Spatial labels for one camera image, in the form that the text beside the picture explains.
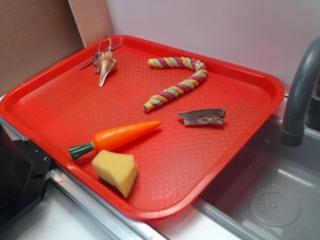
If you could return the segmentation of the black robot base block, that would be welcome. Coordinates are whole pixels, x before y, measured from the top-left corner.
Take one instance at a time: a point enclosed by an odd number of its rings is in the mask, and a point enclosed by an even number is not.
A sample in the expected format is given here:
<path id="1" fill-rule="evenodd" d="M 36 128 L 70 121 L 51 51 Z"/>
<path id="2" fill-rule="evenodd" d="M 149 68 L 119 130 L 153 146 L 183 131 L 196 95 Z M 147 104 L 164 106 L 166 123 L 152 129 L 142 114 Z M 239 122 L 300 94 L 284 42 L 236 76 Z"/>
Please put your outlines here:
<path id="1" fill-rule="evenodd" d="M 0 127 L 0 229 L 44 198 L 52 157 L 30 139 L 12 140 Z"/>

